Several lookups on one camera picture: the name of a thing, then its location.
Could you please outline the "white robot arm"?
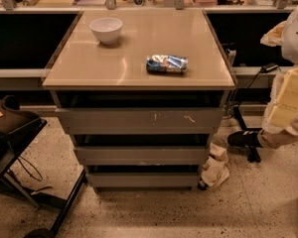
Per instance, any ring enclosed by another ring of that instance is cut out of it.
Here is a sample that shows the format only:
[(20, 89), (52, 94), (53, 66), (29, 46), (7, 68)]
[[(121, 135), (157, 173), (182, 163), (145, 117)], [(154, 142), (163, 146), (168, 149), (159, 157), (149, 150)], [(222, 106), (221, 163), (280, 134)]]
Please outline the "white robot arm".
[(288, 71), (275, 76), (271, 101), (264, 112), (262, 128), (277, 134), (298, 118), (298, 6), (286, 21), (264, 34), (260, 42), (269, 47), (280, 46), (282, 56), (294, 64)]

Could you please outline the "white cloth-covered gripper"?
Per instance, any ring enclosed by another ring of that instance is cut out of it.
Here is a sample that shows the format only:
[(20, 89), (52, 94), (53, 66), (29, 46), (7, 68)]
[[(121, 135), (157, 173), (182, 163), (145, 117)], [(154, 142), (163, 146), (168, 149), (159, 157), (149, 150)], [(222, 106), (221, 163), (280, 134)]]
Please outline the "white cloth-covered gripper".
[[(283, 21), (262, 36), (260, 42), (269, 47), (281, 46)], [(270, 101), (263, 115), (262, 129), (270, 134), (278, 134), (285, 129), (298, 114), (298, 66), (285, 72), (277, 71), (271, 86)]]

